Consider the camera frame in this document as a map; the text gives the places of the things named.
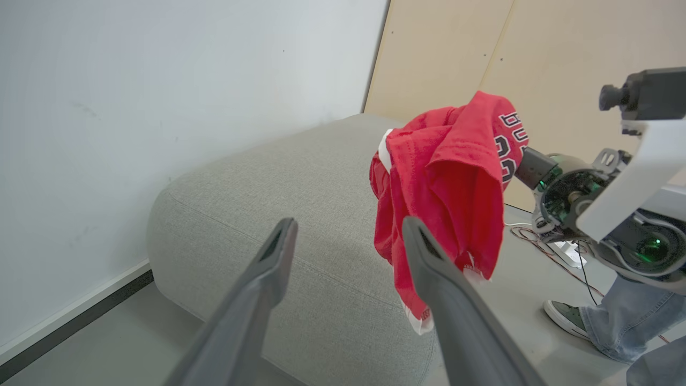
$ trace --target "wooden panel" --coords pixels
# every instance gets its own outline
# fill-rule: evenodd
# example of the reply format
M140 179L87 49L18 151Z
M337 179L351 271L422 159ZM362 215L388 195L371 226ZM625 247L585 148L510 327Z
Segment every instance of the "wooden panel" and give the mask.
M392 0L365 113L408 122L469 102L512 0Z
M686 65L685 16L683 0L515 0L481 89L512 101L541 152L588 162L605 147L633 152L637 140L619 134L616 108L598 110L598 93L632 72ZM506 202L533 206L519 181Z

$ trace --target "white wall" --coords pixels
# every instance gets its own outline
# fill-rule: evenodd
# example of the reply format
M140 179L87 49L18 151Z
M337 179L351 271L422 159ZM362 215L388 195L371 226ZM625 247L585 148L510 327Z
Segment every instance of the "white wall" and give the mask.
M180 174L360 112L386 0L0 3L0 345L143 261Z

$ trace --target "white trim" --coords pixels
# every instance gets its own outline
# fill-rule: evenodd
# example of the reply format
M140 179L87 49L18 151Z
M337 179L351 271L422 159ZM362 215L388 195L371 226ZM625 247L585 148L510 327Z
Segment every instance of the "white trim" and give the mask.
M14 358L17 354L31 347L34 343L45 338L48 334L57 330L59 327L62 327L68 321L77 317L85 310L96 305L109 295L112 295L116 290L120 289L126 284L131 283L135 278L143 275L149 269L150 261L145 259L109 282L102 284L100 287L91 291L76 302L69 304L55 315L52 315L46 320L38 323L27 332L24 332L17 338L14 338L13 340L0 346L0 365Z

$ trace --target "sneaker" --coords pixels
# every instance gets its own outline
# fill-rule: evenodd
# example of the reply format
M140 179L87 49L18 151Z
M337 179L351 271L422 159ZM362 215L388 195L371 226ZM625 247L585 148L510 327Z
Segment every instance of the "sneaker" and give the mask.
M591 341L586 333L584 322L581 320L578 307L572 307L569 304L555 302L554 300L546 300L543 302L543 310L564 331L577 338Z

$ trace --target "fabric upholstery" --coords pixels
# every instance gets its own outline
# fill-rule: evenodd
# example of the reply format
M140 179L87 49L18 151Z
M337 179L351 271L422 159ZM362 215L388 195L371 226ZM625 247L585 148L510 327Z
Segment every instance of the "fabric upholstery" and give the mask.
M392 267L375 251L368 179L379 139L400 126L356 115L171 183L147 231L160 291L207 319L279 219L292 216L296 255L264 357L309 386L421 385L440 362L437 338L412 331Z

